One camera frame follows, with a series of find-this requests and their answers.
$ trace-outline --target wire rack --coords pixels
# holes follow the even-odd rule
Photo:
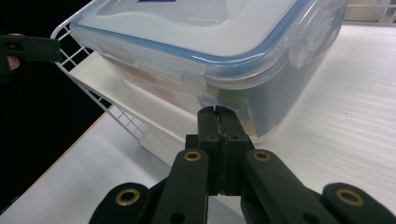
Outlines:
[[[90,54],[92,49],[87,49],[79,45],[71,36],[69,23],[86,8],[93,5],[96,0],[72,15],[61,23],[53,32],[50,38],[58,39],[61,43],[63,61],[56,63],[57,66],[69,76],[83,91],[85,91],[99,106],[101,106],[117,123],[119,123],[136,140],[139,140],[151,128],[147,122],[138,119],[135,115],[127,112],[111,100],[107,99],[101,92],[97,92],[82,84],[70,75],[70,71],[76,68]],[[370,23],[395,25],[396,21],[396,0],[350,0],[347,6],[345,23]]]

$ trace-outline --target dark floor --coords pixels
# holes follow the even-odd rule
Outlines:
[[[2,1],[0,30],[50,37],[89,0]],[[0,210],[22,195],[103,114],[55,64],[21,62],[0,84]]]

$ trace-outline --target clear plastic food container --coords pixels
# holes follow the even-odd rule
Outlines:
[[[265,139],[338,35],[346,0],[101,0],[71,23],[135,85],[195,115],[234,110]]]

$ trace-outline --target brass ring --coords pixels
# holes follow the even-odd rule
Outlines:
[[[132,193],[134,196],[131,199],[125,200],[122,198],[122,196],[126,193]],[[131,204],[137,202],[137,200],[139,200],[139,198],[140,198],[139,190],[137,190],[137,189],[123,189],[122,191],[120,191],[117,194],[116,203],[121,206],[127,206],[127,205],[131,205]]]
[[[363,206],[364,205],[364,200],[363,198],[356,193],[353,190],[350,189],[339,189],[335,192],[337,197],[343,201],[344,203],[347,203],[352,206]],[[352,196],[353,199],[349,199],[345,196],[345,194],[348,194],[349,196]]]
[[[270,161],[271,155],[264,151],[258,151],[254,153],[254,158],[258,161]]]
[[[201,154],[197,151],[190,151],[184,154],[184,159],[186,161],[198,161],[201,159]]]

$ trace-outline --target black bracket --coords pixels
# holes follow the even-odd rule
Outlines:
[[[62,59],[60,43],[56,39],[0,34],[0,82],[10,81],[7,56],[49,63]]]
[[[255,149],[235,113],[198,112],[198,134],[187,134],[170,175],[151,189],[115,187],[90,224],[205,224],[207,197],[240,196],[247,224],[396,224],[396,217],[363,190],[343,183],[322,194],[306,188],[282,160]]]

